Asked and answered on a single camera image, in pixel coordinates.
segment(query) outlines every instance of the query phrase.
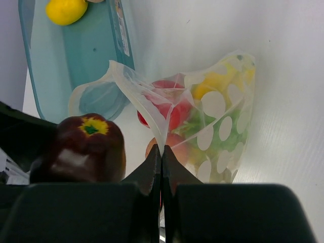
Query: lemon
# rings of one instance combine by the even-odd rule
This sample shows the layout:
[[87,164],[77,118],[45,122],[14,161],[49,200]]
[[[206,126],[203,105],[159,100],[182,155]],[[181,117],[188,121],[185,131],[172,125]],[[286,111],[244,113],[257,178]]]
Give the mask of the lemon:
[[68,25],[81,18],[87,7],[85,0],[50,0],[46,5],[46,14],[53,23]]

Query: teal plastic tub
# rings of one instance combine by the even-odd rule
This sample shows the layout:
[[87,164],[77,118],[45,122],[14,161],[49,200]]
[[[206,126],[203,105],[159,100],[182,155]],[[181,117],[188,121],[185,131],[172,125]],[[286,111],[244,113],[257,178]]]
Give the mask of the teal plastic tub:
[[[47,3],[19,0],[19,15],[38,113],[42,119],[59,123],[68,117],[74,88],[101,78],[109,60],[132,69],[134,62],[120,0],[88,3],[85,15],[67,26],[48,19]],[[113,104],[113,110],[106,118],[118,116],[128,103],[121,92],[114,100],[109,97],[104,102]]]

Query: white polka dot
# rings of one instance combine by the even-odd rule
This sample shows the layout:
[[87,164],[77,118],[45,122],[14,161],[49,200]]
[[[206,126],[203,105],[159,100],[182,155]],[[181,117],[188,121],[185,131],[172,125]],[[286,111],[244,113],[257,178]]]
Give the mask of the white polka dot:
[[219,127],[219,138],[221,139],[221,141],[225,141],[229,137],[229,135],[231,134],[232,125],[233,121],[231,117],[227,116],[223,119]]
[[237,59],[237,57],[233,57],[228,59],[227,61],[229,64],[231,64],[237,71],[241,72],[242,71],[242,63],[240,60]]
[[200,84],[205,80],[203,75],[187,75],[184,77],[184,87],[190,89],[192,85]]
[[200,133],[197,135],[197,145],[202,151],[205,151],[209,148],[212,143],[214,136],[214,128],[213,126],[204,128]]
[[233,173],[233,175],[232,175],[232,178],[231,178],[231,183],[233,183],[233,181],[234,181],[234,179],[235,179],[235,176],[236,176],[236,174],[237,174],[237,171],[238,171],[238,170],[234,171],[234,173]]
[[226,75],[227,74],[227,68],[223,64],[219,64],[219,63],[217,63],[214,66],[213,71],[215,73],[218,73],[218,74],[221,74],[221,75]]
[[220,119],[226,109],[224,97],[218,91],[210,91],[206,93],[202,99],[202,108],[208,116]]
[[228,86],[227,93],[229,99],[232,102],[232,105],[238,104],[244,97],[244,94],[241,92],[241,90],[239,90],[239,88],[234,84],[230,84]]
[[239,116],[236,124],[236,129],[239,134],[244,132],[245,128],[249,123],[249,114],[247,112],[242,112]]
[[186,169],[187,169],[191,174],[193,174],[194,176],[196,176],[196,169],[195,169],[194,165],[187,163],[186,166],[185,166],[185,168],[186,168]]
[[197,178],[201,182],[209,182],[212,171],[212,164],[209,160],[202,163],[197,172]]
[[223,150],[218,157],[217,161],[217,172],[223,173],[226,169],[228,162],[230,160],[230,153],[227,150]]
[[243,151],[243,148],[244,148],[244,145],[242,142],[239,142],[234,151],[231,153],[231,158],[230,158],[230,161],[228,163],[228,166],[227,168],[230,170],[230,171],[234,171],[238,168],[239,166],[239,159],[242,155],[242,151]]
[[235,150],[234,150],[234,160],[239,161],[239,159],[241,158],[241,155],[243,153],[243,149],[244,149],[244,144],[242,142],[239,142],[237,144],[237,146],[235,147]]

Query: polka dot bag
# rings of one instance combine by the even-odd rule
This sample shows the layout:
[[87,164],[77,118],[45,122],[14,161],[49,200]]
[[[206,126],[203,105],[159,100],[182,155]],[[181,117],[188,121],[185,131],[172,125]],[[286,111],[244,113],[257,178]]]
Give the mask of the polka dot bag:
[[201,181],[231,183],[247,143],[255,70],[252,56],[236,52],[205,70],[153,82],[114,61],[108,72],[161,153],[167,143]]

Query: plastic bag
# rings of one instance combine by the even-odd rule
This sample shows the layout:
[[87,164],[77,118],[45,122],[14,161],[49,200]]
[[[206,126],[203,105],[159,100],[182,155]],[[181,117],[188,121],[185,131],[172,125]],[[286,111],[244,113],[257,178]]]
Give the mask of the plastic bag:
[[172,137],[179,162],[200,180],[233,181],[252,113],[252,56],[232,53],[206,70],[151,84],[115,61],[110,61],[108,73],[151,128],[161,154]]
[[68,111],[70,116],[97,113],[114,120],[127,104],[129,100],[107,73],[95,82],[76,87],[70,96]]

